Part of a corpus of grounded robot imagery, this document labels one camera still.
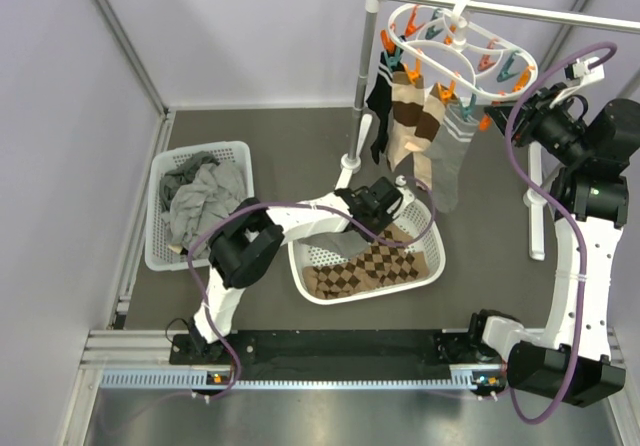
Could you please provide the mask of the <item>orange peg holding grey sock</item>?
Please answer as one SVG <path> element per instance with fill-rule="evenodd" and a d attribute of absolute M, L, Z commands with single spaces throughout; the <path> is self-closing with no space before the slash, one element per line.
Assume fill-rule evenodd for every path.
<path fill-rule="evenodd" d="M 487 131 L 492 124 L 492 120 L 488 115 L 485 115 L 478 125 L 479 131 Z"/>

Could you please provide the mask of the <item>teal peg holding grey sock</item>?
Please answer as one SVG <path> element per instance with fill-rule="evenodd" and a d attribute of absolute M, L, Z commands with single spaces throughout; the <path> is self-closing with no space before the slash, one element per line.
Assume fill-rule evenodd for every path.
<path fill-rule="evenodd" d="M 468 121 L 470 118 L 473 117 L 473 113 L 476 107 L 476 102 L 477 102 L 477 96 L 475 94 L 472 94 L 470 96 L 467 103 L 464 103 L 462 99 L 458 101 L 460 115 L 464 121 Z"/>

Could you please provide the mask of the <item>white round clip hanger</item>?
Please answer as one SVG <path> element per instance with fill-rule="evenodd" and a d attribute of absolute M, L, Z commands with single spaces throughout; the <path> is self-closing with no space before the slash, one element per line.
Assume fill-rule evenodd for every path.
<path fill-rule="evenodd" d="M 417 24 L 425 7 L 400 6 L 390 15 L 385 29 L 405 62 L 422 62 L 422 69 L 437 73 L 436 83 L 456 82 L 455 94 L 467 103 L 477 96 L 480 104 L 517 100 L 538 77 L 538 64 L 525 49 L 492 33 L 451 9 L 432 9 L 431 19 Z"/>

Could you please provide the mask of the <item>yellow-orange peg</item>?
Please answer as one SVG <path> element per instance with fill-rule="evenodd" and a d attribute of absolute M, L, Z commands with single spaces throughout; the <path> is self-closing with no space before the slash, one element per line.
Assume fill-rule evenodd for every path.
<path fill-rule="evenodd" d="M 443 105 L 448 105 L 452 101 L 457 100 L 457 95 L 455 94 L 455 81 L 451 81 L 448 85 L 436 83 L 435 87 L 437 96 Z"/>
<path fill-rule="evenodd" d="M 418 89 L 423 89 L 424 77 L 422 75 L 422 62 L 417 60 L 413 67 L 408 63 L 404 63 L 403 67 L 409 83 Z"/>

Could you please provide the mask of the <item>brown beige striped socks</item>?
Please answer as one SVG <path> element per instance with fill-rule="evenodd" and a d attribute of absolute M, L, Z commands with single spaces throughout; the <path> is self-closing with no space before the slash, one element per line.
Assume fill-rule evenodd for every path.
<path fill-rule="evenodd" d="M 428 139 L 416 135 L 424 104 L 423 78 L 419 76 L 412 82 L 406 72 L 394 72 L 391 101 L 393 126 L 386 158 L 390 170 L 394 171 L 408 155 L 422 153 L 430 145 Z"/>

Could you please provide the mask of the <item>black sock with white stripes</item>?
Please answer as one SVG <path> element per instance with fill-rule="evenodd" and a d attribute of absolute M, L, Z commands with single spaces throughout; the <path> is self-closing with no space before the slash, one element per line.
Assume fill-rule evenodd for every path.
<path fill-rule="evenodd" d="M 370 152 L 375 164 L 380 163 L 389 142 L 389 119 L 392 109 L 393 73 L 399 71 L 401 63 L 389 67 L 385 52 L 380 54 L 376 81 L 367 100 L 367 108 L 378 118 L 378 130 Z"/>

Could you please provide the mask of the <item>teal clothes peg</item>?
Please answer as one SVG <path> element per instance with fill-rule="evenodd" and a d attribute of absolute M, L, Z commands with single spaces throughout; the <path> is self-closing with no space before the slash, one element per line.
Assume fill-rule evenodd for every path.
<path fill-rule="evenodd" d="M 404 70 L 404 65 L 402 63 L 402 54 L 403 51 L 398 47 L 396 47 L 392 52 L 389 52 L 387 50 L 383 51 L 384 63 L 391 72 Z"/>

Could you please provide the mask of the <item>orange clothes peg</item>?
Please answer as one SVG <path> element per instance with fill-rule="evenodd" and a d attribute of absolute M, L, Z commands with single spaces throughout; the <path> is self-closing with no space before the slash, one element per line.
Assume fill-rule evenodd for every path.
<path fill-rule="evenodd" d="M 381 42 L 384 47 L 384 51 L 393 54 L 396 49 L 395 43 L 389 38 L 386 30 L 380 31 Z"/>

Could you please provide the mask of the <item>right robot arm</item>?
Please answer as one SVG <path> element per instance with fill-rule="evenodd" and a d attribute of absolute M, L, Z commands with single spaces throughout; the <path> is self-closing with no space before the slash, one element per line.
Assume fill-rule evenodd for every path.
<path fill-rule="evenodd" d="M 623 173 L 639 148 L 639 105 L 605 104 L 591 123 L 573 117 L 577 94 L 564 83 L 543 88 L 519 111 L 516 146 L 537 143 L 560 169 L 548 191 L 554 209 L 557 263 L 550 314 L 539 334 L 495 310 L 473 314 L 469 354 L 506 363 L 510 388 L 587 407 L 617 392 L 626 372 L 615 366 L 607 333 L 611 269 L 628 220 Z"/>

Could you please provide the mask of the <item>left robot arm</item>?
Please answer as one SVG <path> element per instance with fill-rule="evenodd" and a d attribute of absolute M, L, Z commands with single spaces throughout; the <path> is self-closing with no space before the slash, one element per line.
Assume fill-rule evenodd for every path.
<path fill-rule="evenodd" d="M 206 237 L 209 278 L 189 335 L 192 350 L 205 362 L 226 353 L 225 336 L 246 288 L 268 271 L 280 248 L 324 233 L 354 232 L 370 242 L 415 201 L 406 184 L 380 178 L 370 187 L 339 188 L 313 200 L 240 203 Z"/>

